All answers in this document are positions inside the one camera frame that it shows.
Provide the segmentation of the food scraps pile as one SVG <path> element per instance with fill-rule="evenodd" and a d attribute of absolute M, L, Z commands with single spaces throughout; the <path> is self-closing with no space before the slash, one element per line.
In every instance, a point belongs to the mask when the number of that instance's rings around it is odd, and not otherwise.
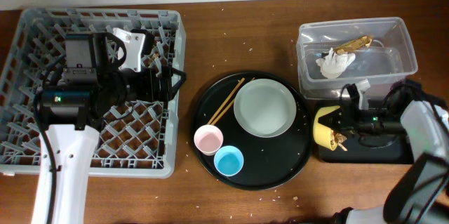
<path fill-rule="evenodd" d="M 348 149 L 343 145 L 343 142 L 347 140 L 347 137 L 336 131 L 330 132 L 330 149 L 332 151 L 336 150 L 337 147 L 341 148 L 343 151 L 347 152 Z"/>

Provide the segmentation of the yellow bowl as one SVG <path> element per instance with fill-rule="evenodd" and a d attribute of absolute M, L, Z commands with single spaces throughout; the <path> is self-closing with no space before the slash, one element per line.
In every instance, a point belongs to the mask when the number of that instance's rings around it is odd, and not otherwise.
<path fill-rule="evenodd" d="M 319 123 L 319 118 L 322 116 L 325 116 L 327 114 L 330 114 L 331 112 L 334 112 L 335 110 L 339 109 L 340 107 L 338 105 L 336 106 L 329 106 L 329 107 L 322 107 L 318 109 L 316 112 L 316 115 L 314 117 L 314 124 L 313 124 L 313 137 L 316 144 L 320 145 L 321 147 L 325 147 L 331 151 L 334 151 L 337 148 L 337 143 L 334 139 L 334 131 L 329 128 L 328 126 L 324 126 L 323 124 Z"/>

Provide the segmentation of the wooden chopstick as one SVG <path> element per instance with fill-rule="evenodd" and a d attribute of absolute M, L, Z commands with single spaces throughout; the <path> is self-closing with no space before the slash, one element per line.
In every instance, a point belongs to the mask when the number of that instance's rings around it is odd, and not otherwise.
<path fill-rule="evenodd" d="M 225 105 L 228 103 L 228 101 L 231 99 L 231 97 L 234 95 L 234 93 L 239 89 L 239 87 L 243 84 L 245 81 L 245 78 L 242 77 L 240 80 L 238 80 L 238 84 L 233 88 L 231 93 L 226 97 L 226 99 L 223 101 L 223 103 L 217 108 L 213 116 L 209 119 L 207 124 L 212 124 L 213 121 L 218 117 L 219 113 L 225 108 Z"/>
<path fill-rule="evenodd" d="M 224 109 L 219 113 L 218 117 L 213 121 L 212 124 L 208 124 L 208 125 L 216 125 L 216 123 L 218 123 L 218 121 L 227 113 L 227 111 L 232 107 L 232 105 L 235 102 L 235 95 L 236 92 L 234 93 L 234 95 L 231 97 L 231 99 L 228 101 L 228 103 L 225 105 Z"/>

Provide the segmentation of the white napkin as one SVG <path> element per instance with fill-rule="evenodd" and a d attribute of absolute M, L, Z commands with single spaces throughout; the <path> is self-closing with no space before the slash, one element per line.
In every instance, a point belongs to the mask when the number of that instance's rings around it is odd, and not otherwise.
<path fill-rule="evenodd" d="M 321 74 L 327 79 L 338 78 L 356 59 L 354 53 L 337 54 L 333 48 L 324 58 L 316 59 Z"/>

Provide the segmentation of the pink cup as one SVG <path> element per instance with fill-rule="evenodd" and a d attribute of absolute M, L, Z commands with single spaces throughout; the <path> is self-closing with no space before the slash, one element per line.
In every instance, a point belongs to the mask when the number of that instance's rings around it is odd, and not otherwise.
<path fill-rule="evenodd" d="M 194 134 L 196 148 L 206 156 L 213 156 L 224 142 L 221 130 L 214 125 L 200 126 Z"/>

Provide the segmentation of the gold foil wrapper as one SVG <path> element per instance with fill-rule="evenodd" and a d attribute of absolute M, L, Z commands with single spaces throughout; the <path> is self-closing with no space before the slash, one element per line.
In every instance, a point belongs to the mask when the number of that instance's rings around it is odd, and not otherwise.
<path fill-rule="evenodd" d="M 372 41 L 373 36 L 362 36 L 334 48 L 333 52 L 335 52 L 337 55 L 354 53 L 362 47 L 370 47 Z"/>

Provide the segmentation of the grey round plate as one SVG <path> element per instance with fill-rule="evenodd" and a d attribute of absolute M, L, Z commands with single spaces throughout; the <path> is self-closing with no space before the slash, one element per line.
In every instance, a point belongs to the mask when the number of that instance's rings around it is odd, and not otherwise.
<path fill-rule="evenodd" d="M 245 84 L 234 99 L 234 116 L 253 136 L 273 138 L 285 133 L 295 121 L 292 92 L 273 79 L 255 79 Z"/>

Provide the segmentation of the blue cup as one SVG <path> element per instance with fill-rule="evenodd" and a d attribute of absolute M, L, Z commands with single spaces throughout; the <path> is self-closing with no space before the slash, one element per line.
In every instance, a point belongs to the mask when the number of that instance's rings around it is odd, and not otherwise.
<path fill-rule="evenodd" d="M 244 165 L 244 157 L 239 148 L 232 145 L 221 147 L 214 156 L 214 167 L 223 176 L 235 176 Z"/>

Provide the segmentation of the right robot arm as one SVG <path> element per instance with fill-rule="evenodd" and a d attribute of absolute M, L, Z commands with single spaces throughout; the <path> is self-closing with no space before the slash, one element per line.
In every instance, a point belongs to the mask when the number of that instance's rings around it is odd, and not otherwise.
<path fill-rule="evenodd" d="M 389 193 L 381 207 L 348 207 L 333 216 L 333 223 L 447 223 L 448 207 L 436 201 L 448 191 L 448 108 L 444 100 L 425 93 L 419 83 L 406 79 L 394 84 L 376 110 L 363 110 L 361 92 L 347 84 L 351 100 L 341 100 L 316 125 L 329 129 L 324 138 L 331 148 L 336 135 L 405 135 L 413 165 Z"/>

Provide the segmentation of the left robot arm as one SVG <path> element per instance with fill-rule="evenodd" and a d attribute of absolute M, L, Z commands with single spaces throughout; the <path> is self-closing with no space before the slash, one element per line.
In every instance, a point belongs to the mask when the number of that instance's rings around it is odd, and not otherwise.
<path fill-rule="evenodd" d="M 46 73 L 33 99 L 41 164 L 33 223 L 82 223 L 89 168 L 106 114 L 133 101 L 168 102 L 186 74 L 164 65 L 142 66 L 155 36 L 127 32 L 72 32 L 65 54 Z"/>

